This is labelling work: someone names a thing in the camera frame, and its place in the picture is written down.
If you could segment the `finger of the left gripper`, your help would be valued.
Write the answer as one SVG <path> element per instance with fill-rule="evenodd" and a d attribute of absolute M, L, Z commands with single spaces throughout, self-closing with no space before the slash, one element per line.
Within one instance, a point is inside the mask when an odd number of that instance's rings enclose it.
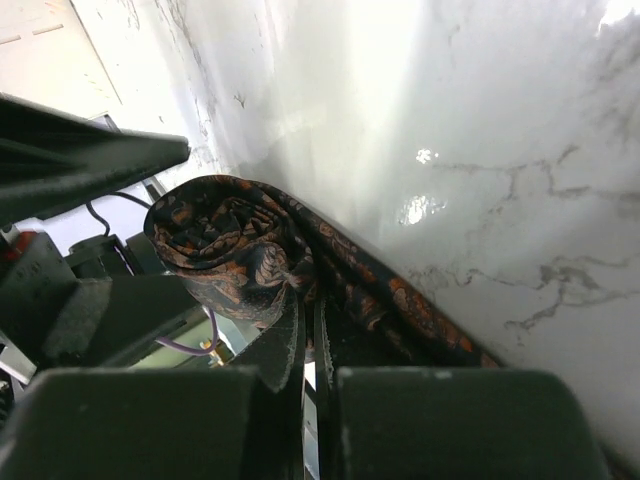
<path fill-rule="evenodd" d="M 128 367 L 207 325 L 205 310 L 141 235 L 95 236 L 63 255 L 45 232 L 1 235 L 1 373 Z"/>
<path fill-rule="evenodd" d="M 186 138 L 110 130 L 1 95 L 1 223 L 46 219 L 188 160 Z"/>

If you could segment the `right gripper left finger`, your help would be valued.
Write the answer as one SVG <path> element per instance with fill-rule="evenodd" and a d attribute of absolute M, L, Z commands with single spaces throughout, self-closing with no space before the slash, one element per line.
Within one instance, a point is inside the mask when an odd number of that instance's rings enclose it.
<path fill-rule="evenodd" d="M 1 434 L 5 479 L 300 479 L 305 307 L 212 369 L 58 369 Z"/>

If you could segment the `dark paisley tie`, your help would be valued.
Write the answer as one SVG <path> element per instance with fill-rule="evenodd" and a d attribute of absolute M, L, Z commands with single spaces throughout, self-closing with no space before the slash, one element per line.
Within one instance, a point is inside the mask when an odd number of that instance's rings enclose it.
<path fill-rule="evenodd" d="M 143 232 L 203 306 L 259 328 L 287 296 L 332 297 L 345 318 L 410 362 L 495 368 L 413 285 L 284 191 L 229 175 L 192 179 L 148 209 Z"/>

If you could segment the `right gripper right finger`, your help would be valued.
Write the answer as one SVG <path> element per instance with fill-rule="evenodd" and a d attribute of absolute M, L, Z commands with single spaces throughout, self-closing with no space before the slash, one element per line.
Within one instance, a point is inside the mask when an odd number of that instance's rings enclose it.
<path fill-rule="evenodd" d="M 542 371 L 399 366 L 314 307 L 324 479 L 605 479 L 568 387 Z"/>

